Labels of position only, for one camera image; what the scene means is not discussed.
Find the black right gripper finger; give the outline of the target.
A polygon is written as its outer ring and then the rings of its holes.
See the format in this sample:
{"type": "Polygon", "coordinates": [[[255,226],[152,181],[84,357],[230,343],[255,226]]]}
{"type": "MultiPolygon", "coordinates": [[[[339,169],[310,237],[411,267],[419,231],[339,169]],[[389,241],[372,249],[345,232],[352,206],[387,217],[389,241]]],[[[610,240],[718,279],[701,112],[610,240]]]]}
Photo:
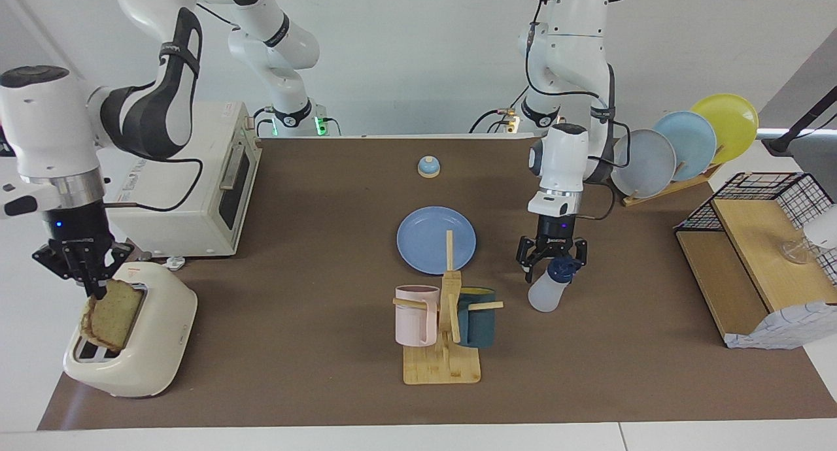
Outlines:
{"type": "Polygon", "coordinates": [[[113,278],[134,250],[133,244],[114,244],[110,251],[103,255],[101,261],[94,263],[94,298],[96,300],[105,298],[108,281],[113,278]]]}
{"type": "Polygon", "coordinates": [[[73,279],[86,290],[86,296],[96,297],[96,259],[91,242],[61,242],[45,244],[32,258],[56,276],[73,279]]]}

